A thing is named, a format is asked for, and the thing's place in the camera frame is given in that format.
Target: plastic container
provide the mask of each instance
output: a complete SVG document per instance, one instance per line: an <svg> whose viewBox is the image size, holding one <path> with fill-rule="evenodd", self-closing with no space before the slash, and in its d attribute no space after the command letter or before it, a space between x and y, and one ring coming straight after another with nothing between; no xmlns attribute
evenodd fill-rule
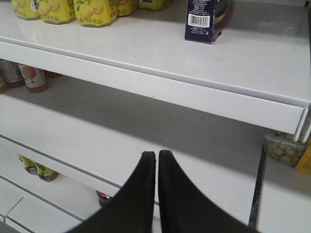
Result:
<svg viewBox="0 0 311 233"><path fill-rule="evenodd" d="M14 13L24 20L40 19L36 0L12 0Z"/></svg>
<svg viewBox="0 0 311 233"><path fill-rule="evenodd" d="M115 0L117 7L117 16L126 17L138 9L138 0Z"/></svg>
<svg viewBox="0 0 311 233"><path fill-rule="evenodd" d="M32 175L36 175L37 174L37 169L35 167L35 163L34 161L32 161L31 159L28 159L22 155L18 155L19 160L21 160L24 163L24 168L25 170Z"/></svg>
<svg viewBox="0 0 311 233"><path fill-rule="evenodd" d="M39 0L39 13L46 23L64 24L76 19L73 0Z"/></svg>
<svg viewBox="0 0 311 233"><path fill-rule="evenodd" d="M0 73L0 94L6 92L7 89L9 89L8 84L6 84L4 77Z"/></svg>
<svg viewBox="0 0 311 233"><path fill-rule="evenodd" d="M38 172L38 177L43 181L50 182L58 176L58 172L41 164L35 163L35 167Z"/></svg>
<svg viewBox="0 0 311 233"><path fill-rule="evenodd" d="M74 10L84 27L104 27L117 19L115 0L75 0Z"/></svg>
<svg viewBox="0 0 311 233"><path fill-rule="evenodd" d="M40 93L48 89L48 83L44 76L44 71L27 65L18 65L26 86L31 93Z"/></svg>
<svg viewBox="0 0 311 233"><path fill-rule="evenodd" d="M294 136L275 130L265 129L264 150L279 162L295 167L307 148L307 143L294 142Z"/></svg>
<svg viewBox="0 0 311 233"><path fill-rule="evenodd" d="M0 71L11 88L25 85L23 76L15 62L0 59Z"/></svg>

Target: yellow label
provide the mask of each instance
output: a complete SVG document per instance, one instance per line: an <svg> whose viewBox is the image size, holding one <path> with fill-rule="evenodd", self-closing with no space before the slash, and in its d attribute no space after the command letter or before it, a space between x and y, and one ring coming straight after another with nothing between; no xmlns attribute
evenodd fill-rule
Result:
<svg viewBox="0 0 311 233"><path fill-rule="evenodd" d="M306 152L303 154L295 169L311 173L311 138L308 139Z"/></svg>
<svg viewBox="0 0 311 233"><path fill-rule="evenodd" d="M139 8L164 10L171 2L172 0L138 0L138 6Z"/></svg>
<svg viewBox="0 0 311 233"><path fill-rule="evenodd" d="M38 5L45 22L61 24L75 20L73 0L39 0Z"/></svg>
<svg viewBox="0 0 311 233"><path fill-rule="evenodd" d="M39 19L38 5L36 0L12 0L14 13L22 19Z"/></svg>
<svg viewBox="0 0 311 233"><path fill-rule="evenodd" d="M119 17L129 16L138 8L137 0L115 0L117 15Z"/></svg>
<svg viewBox="0 0 311 233"><path fill-rule="evenodd" d="M107 26L117 18L114 0L74 0L74 10L83 26Z"/></svg>

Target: food container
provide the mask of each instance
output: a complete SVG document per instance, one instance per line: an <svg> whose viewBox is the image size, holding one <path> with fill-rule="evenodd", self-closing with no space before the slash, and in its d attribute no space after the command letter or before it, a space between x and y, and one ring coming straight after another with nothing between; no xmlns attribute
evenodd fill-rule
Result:
<svg viewBox="0 0 311 233"><path fill-rule="evenodd" d="M0 71L10 88L25 85L23 76L15 62L0 59Z"/></svg>
<svg viewBox="0 0 311 233"><path fill-rule="evenodd" d="M137 0L115 0L118 17L130 16L138 9Z"/></svg>
<svg viewBox="0 0 311 233"><path fill-rule="evenodd" d="M44 76L44 71L27 65L18 65L26 86L31 93L40 93L48 89L48 83Z"/></svg>
<svg viewBox="0 0 311 233"><path fill-rule="evenodd" d="M279 162L295 167L307 148L307 143L301 143L300 137L294 142L294 136L275 130L265 129L264 150L269 156Z"/></svg>
<svg viewBox="0 0 311 233"><path fill-rule="evenodd" d="M64 24L76 19L73 0L39 0L39 13L46 23Z"/></svg>
<svg viewBox="0 0 311 233"><path fill-rule="evenodd" d="M103 27L117 18L115 0L74 0L77 21L84 27Z"/></svg>
<svg viewBox="0 0 311 233"><path fill-rule="evenodd" d="M14 13L24 20L40 19L36 0L12 0Z"/></svg>

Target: product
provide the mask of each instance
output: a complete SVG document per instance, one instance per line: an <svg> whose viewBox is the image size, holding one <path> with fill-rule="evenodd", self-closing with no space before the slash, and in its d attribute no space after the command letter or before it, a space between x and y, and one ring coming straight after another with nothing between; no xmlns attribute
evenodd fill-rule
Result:
<svg viewBox="0 0 311 233"><path fill-rule="evenodd" d="M18 67L31 93L40 93L48 89L49 86L43 70L22 64L19 64Z"/></svg>
<svg viewBox="0 0 311 233"><path fill-rule="evenodd" d="M213 44L233 9L234 0L188 0L185 39Z"/></svg>
<svg viewBox="0 0 311 233"><path fill-rule="evenodd" d="M46 23L64 24L76 19L73 0L38 0L41 19Z"/></svg>
<svg viewBox="0 0 311 233"><path fill-rule="evenodd" d="M35 167L38 172L38 177L44 181L52 181L58 176L58 172L41 164L35 163Z"/></svg>
<svg viewBox="0 0 311 233"><path fill-rule="evenodd" d="M138 8L137 0L115 0L117 7L117 16L130 16Z"/></svg>
<svg viewBox="0 0 311 233"><path fill-rule="evenodd" d="M36 175L37 174L37 169L35 168L35 163L34 161L22 156L22 155L18 155L19 160L21 160L24 163L24 168L25 170L32 175Z"/></svg>
<svg viewBox="0 0 311 233"><path fill-rule="evenodd" d="M0 73L0 94L6 92L7 89L9 89L8 84L6 84L6 81Z"/></svg>
<svg viewBox="0 0 311 233"><path fill-rule="evenodd" d="M12 0L14 13L24 20L40 19L37 0Z"/></svg>
<svg viewBox="0 0 311 233"><path fill-rule="evenodd" d="M98 202L101 205L101 207L104 207L105 205L107 205L108 202L110 202L111 200L111 196L107 195L106 193L102 193L98 190L96 190L96 194L98 196Z"/></svg>
<svg viewBox="0 0 311 233"><path fill-rule="evenodd" d="M0 71L11 88L25 85L23 76L15 62L0 59Z"/></svg>
<svg viewBox="0 0 311 233"><path fill-rule="evenodd" d="M288 133L265 129L264 149L269 156L283 164L295 167L306 151L307 144L294 142Z"/></svg>
<svg viewBox="0 0 311 233"><path fill-rule="evenodd" d="M78 22L84 27L103 27L117 18L115 0L74 0Z"/></svg>
<svg viewBox="0 0 311 233"><path fill-rule="evenodd" d="M171 4L172 0L138 0L139 8L150 10L164 10Z"/></svg>

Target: white metal shelf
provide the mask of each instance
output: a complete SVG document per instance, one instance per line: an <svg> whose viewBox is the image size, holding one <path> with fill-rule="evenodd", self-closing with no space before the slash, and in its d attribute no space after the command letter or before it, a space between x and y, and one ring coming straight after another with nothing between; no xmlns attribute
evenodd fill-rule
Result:
<svg viewBox="0 0 311 233"><path fill-rule="evenodd" d="M182 0L100 29L24 21L0 6L3 59L292 134L311 102L303 7L238 1L206 45L184 40Z"/></svg>
<svg viewBox="0 0 311 233"><path fill-rule="evenodd" d="M311 223L311 174L268 157L263 175L258 230L306 233Z"/></svg>
<svg viewBox="0 0 311 233"><path fill-rule="evenodd" d="M112 196L144 150L169 149L203 193L248 222L260 127L65 76L48 81L40 94L0 96L1 145Z"/></svg>

